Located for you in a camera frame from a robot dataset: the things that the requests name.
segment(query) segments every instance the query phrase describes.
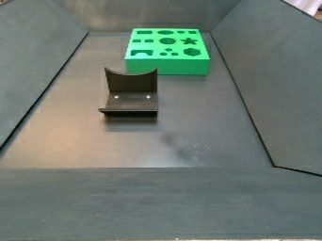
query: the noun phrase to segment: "bin floor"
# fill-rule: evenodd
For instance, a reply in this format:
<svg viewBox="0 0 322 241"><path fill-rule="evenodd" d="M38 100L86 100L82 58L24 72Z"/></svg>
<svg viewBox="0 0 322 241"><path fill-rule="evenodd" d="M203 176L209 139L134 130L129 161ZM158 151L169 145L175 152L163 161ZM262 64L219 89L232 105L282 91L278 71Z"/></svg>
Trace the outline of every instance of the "bin floor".
<svg viewBox="0 0 322 241"><path fill-rule="evenodd" d="M3 151L0 168L269 168L209 34L209 75L159 76L155 119L109 119L98 112L109 94L105 67L125 72L129 39L125 33L86 39Z"/></svg>

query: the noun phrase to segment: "green shape sorter block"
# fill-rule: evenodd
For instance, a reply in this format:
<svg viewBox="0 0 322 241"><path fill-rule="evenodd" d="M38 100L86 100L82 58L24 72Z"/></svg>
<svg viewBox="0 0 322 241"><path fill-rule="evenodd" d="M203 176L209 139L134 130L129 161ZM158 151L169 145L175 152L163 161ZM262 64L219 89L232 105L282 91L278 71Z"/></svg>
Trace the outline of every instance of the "green shape sorter block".
<svg viewBox="0 0 322 241"><path fill-rule="evenodd" d="M126 52L129 73L206 75L210 57L198 29L135 28Z"/></svg>

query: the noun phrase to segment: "circular hole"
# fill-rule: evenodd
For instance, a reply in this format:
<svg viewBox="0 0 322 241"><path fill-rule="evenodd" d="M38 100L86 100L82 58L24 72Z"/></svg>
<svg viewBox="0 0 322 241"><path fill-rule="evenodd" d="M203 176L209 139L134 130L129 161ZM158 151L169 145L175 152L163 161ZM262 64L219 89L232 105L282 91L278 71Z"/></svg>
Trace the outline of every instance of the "circular hole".
<svg viewBox="0 0 322 241"><path fill-rule="evenodd" d="M161 43L163 43L163 44L174 44L175 42L177 42L177 40L171 39L171 38L161 39Z"/></svg>
<svg viewBox="0 0 322 241"><path fill-rule="evenodd" d="M163 35L170 35L170 34L173 34L174 32L170 31L170 30L162 30L162 31L159 31L158 33L159 33L159 34L163 34Z"/></svg>

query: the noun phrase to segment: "black plastic part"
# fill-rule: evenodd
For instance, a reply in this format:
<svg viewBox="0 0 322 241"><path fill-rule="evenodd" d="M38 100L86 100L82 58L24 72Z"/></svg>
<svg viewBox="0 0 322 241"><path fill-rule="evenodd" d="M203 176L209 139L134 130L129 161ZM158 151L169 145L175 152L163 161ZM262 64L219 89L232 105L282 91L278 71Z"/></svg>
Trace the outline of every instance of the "black plastic part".
<svg viewBox="0 0 322 241"><path fill-rule="evenodd" d="M106 107L99 111L109 116L134 114L157 117L158 69L142 74L123 74L107 68L105 70L110 95Z"/></svg>

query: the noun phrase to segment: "white surface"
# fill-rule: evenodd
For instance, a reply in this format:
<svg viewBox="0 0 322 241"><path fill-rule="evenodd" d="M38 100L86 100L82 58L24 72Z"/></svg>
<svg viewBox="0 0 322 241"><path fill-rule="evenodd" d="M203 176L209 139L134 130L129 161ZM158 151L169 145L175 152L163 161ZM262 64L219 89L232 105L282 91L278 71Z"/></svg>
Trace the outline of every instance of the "white surface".
<svg viewBox="0 0 322 241"><path fill-rule="evenodd" d="M302 11L308 12L312 16L322 7L322 0L285 0L288 3L293 4Z"/></svg>

